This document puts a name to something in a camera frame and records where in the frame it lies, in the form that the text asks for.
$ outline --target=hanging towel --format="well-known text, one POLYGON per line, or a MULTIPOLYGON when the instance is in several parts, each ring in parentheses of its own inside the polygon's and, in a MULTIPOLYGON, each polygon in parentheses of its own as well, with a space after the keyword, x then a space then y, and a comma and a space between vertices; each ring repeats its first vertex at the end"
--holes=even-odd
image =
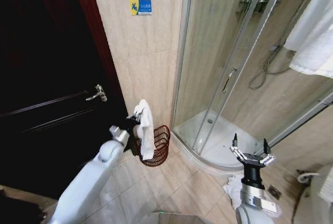
POLYGON ((152 113, 146 100, 142 99, 134 108, 134 113, 141 113, 140 125, 136 126, 136 134, 141 139, 141 155, 143 160, 152 159, 154 156, 154 126, 152 113))
MULTIPOLYGON (((244 174, 236 174, 228 177, 228 183, 223 186, 224 191, 229 195, 231 199, 231 203, 233 206, 233 209, 236 210, 241 204, 241 199, 240 199, 240 190, 242 188, 242 183, 241 179, 244 177, 244 174)), ((266 193, 265 191, 265 197, 266 200, 272 201, 270 196, 266 193)), ((269 215, 272 218, 278 218, 282 214, 282 210, 279 205, 276 204, 276 213, 272 213, 269 211, 265 211, 267 215, 269 215)))
POLYGON ((284 47, 296 51, 295 71, 333 78, 333 0, 311 0, 284 47))

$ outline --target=dark wooden door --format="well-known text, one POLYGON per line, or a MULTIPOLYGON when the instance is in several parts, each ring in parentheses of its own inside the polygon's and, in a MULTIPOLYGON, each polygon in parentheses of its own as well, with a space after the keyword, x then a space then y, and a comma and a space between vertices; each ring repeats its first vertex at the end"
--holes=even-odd
POLYGON ((0 29, 0 184, 57 199, 127 115, 96 1, 1 0, 0 29))

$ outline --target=door handle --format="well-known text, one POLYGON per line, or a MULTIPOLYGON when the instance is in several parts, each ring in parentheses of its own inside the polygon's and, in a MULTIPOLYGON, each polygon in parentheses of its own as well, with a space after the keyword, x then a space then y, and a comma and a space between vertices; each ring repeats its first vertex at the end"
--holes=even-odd
POLYGON ((326 106, 331 106, 331 105, 333 105, 333 102, 331 102, 331 103, 323 102, 322 104, 324 104, 324 105, 326 105, 326 106))
POLYGON ((234 75, 234 73, 237 72, 237 68, 233 68, 232 71, 230 72, 229 76, 228 76, 228 79, 227 81, 225 82, 225 85, 223 86, 223 89, 222 89, 222 93, 225 94, 227 91, 225 90, 225 88, 227 87, 227 84, 230 80, 230 78, 234 75))
POLYGON ((100 96, 100 98, 102 99, 103 102, 106 102, 108 100, 104 90, 103 90, 103 87, 100 86, 100 85, 96 85, 95 86, 96 90, 97 90, 97 93, 89 98, 86 98, 85 100, 86 101, 90 101, 90 100, 93 100, 94 98, 100 96))

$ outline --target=beige floor tile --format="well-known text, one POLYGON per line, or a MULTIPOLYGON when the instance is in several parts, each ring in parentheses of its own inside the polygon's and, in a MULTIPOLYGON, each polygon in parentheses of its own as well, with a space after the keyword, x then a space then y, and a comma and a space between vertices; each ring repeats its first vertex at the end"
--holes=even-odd
POLYGON ((138 224, 160 224, 159 213, 151 213, 143 217, 143 219, 138 224))
POLYGON ((237 224, 235 210, 231 205, 229 196, 224 191, 222 192, 222 196, 216 205, 229 223, 237 224))
POLYGON ((196 172, 199 171, 199 168, 196 165, 194 165, 193 162, 188 161, 183 157, 182 157, 182 159, 185 162, 185 164, 187 165, 187 167, 189 168, 189 170, 191 171, 192 175, 194 175, 196 172))
POLYGON ((105 186, 102 188, 99 198, 101 200, 102 205, 105 205, 111 202, 114 198, 116 198, 120 194, 116 178, 111 174, 109 179, 107 180, 105 186))
POLYGON ((205 218, 214 224, 231 224, 231 222, 229 222, 226 216, 216 205, 214 205, 212 209, 206 214, 205 218))
POLYGON ((168 163, 181 183, 185 183, 193 175, 192 170, 184 162, 180 153, 169 159, 166 163, 168 163))
POLYGON ((172 158, 174 155, 177 155, 179 153, 179 149, 177 148, 177 146, 173 143, 172 140, 170 140, 169 143, 169 154, 168 154, 168 158, 172 158))
POLYGON ((278 188, 283 194, 289 196, 291 201, 297 198, 301 185, 297 182, 296 177, 289 171, 283 169, 279 164, 275 163, 261 170, 261 177, 267 188, 270 185, 278 188))
POLYGON ((221 191, 202 171, 190 178, 184 188, 203 215, 206 215, 221 197, 221 191))
POLYGON ((85 220, 85 224, 126 224, 124 211, 119 197, 91 215, 85 220))
POLYGON ((205 224, 205 222, 197 216, 164 214, 159 216, 158 224, 205 224))
POLYGON ((284 194, 281 195, 279 200, 277 200, 277 199, 275 199, 274 197, 271 196, 271 200, 273 202, 275 202, 282 210, 282 215, 279 217, 280 222, 283 223, 283 221, 284 221, 286 223, 290 223, 293 208, 294 208, 294 202, 291 203, 288 200, 286 200, 286 197, 285 197, 284 194))
POLYGON ((119 160, 115 163, 115 167, 118 166, 119 164, 122 164, 125 162, 127 159, 133 157, 134 155, 132 154, 131 150, 126 150, 123 155, 119 158, 119 160))
POLYGON ((160 207, 165 212, 202 216, 202 213, 191 200, 184 187, 180 187, 160 207))
POLYGON ((127 224, 138 223, 145 215, 158 208, 155 197, 145 178, 119 197, 127 224))
POLYGON ((139 164, 139 167, 140 167, 140 169, 141 169, 141 171, 142 171, 142 173, 143 173, 143 175, 144 175, 145 177, 148 176, 150 172, 152 172, 152 171, 154 171, 156 168, 158 168, 158 166, 156 166, 156 167, 149 167, 149 166, 143 164, 143 163, 141 162, 139 156, 136 156, 135 159, 136 159, 137 163, 139 164))
POLYGON ((86 216, 89 217, 93 213, 97 212, 102 207, 110 203, 113 199, 115 199, 118 195, 119 191, 116 179, 113 175, 111 175, 108 181, 106 182, 104 188, 101 190, 98 198, 95 200, 95 202, 87 211, 86 216))
POLYGON ((282 217, 274 218, 273 221, 274 221, 274 224, 290 224, 290 220, 285 220, 282 217))
POLYGON ((158 166, 146 179, 158 204, 164 202, 181 186, 167 163, 158 166))
POLYGON ((126 191, 144 177, 134 156, 113 168, 112 175, 116 180, 119 193, 126 191))
POLYGON ((205 173, 208 178, 214 183, 214 185, 222 192, 224 192, 223 190, 223 186, 226 185, 228 183, 228 176, 214 176, 211 175, 209 173, 205 173))

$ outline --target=white towel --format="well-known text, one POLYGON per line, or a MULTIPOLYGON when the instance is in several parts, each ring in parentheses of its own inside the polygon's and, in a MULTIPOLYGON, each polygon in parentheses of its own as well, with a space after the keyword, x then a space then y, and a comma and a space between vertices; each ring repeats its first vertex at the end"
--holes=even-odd
POLYGON ((141 112, 140 125, 136 126, 136 134, 141 139, 141 155, 143 160, 152 159, 154 156, 154 126, 149 104, 142 99, 134 108, 134 113, 141 112))
MULTIPOLYGON (((244 177, 243 174, 236 174, 228 177, 228 183, 223 186, 224 191, 229 195, 231 199, 231 203, 233 206, 233 209, 236 210, 241 204, 241 199, 240 199, 240 190, 242 188, 242 183, 241 179, 244 177)), ((266 200, 272 201, 270 196, 266 193, 265 191, 265 197, 266 200)), ((269 211, 265 211, 267 215, 269 215, 272 218, 278 218, 282 214, 282 210, 279 205, 276 204, 276 213, 272 213, 269 211)))
POLYGON ((295 71, 333 78, 333 0, 311 0, 284 47, 296 51, 295 71))

